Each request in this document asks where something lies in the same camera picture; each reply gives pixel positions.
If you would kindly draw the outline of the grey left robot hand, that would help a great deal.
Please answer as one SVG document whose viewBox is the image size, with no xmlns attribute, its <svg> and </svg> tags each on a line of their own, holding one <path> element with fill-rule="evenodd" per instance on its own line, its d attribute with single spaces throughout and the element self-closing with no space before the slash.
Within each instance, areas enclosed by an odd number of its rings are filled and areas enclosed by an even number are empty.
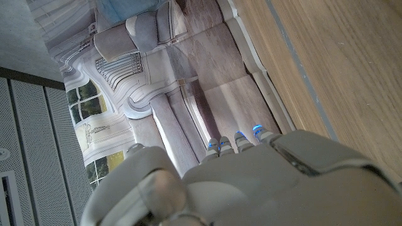
<svg viewBox="0 0 402 226">
<path fill-rule="evenodd" d="M 318 134 L 257 125 L 212 139 L 179 175 L 140 143 L 90 197 L 82 225 L 400 225 L 401 186 L 369 158 Z"/>
</svg>

